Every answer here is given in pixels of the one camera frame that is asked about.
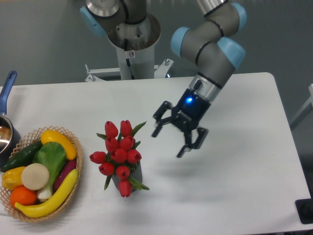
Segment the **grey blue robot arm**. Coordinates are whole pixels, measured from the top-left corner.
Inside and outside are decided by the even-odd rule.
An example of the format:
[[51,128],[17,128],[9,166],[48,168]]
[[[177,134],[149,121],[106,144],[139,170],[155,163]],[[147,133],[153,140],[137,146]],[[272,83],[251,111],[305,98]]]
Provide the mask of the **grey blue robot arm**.
[[[173,53],[198,67],[198,72],[176,105],[165,101],[154,113],[156,137],[166,124],[184,133],[178,157],[199,149],[208,130],[199,122],[245,57],[244,48],[231,36],[246,24],[245,9],[227,0],[200,0],[205,21],[195,29],[178,28],[171,39]],[[116,48],[123,80],[155,78],[158,20],[147,12],[144,0],[88,0],[80,14],[88,28],[107,36]]]

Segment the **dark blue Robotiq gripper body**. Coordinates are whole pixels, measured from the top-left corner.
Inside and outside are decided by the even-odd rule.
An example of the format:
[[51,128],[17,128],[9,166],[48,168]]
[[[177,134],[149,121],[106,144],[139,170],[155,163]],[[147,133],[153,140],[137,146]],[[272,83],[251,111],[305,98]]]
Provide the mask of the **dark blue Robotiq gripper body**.
[[186,89],[177,105],[171,109],[171,123],[184,133],[195,130],[210,103],[192,89]]

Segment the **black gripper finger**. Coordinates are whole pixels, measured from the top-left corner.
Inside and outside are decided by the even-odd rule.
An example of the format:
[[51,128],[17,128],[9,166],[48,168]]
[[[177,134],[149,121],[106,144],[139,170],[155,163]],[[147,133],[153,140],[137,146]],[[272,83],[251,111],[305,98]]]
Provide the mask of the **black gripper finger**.
[[162,127],[174,120],[173,116],[170,115],[169,117],[162,118],[162,116],[165,114],[166,111],[172,110],[173,105],[169,101],[164,101],[160,107],[156,110],[156,112],[153,114],[153,118],[156,120],[156,128],[154,132],[152,133],[152,137],[156,138],[161,131]]
[[185,152],[190,152],[192,149],[200,149],[202,143],[204,142],[209,130],[206,128],[197,128],[198,137],[194,142],[192,142],[192,131],[184,131],[185,144],[177,154],[177,158],[181,158]]

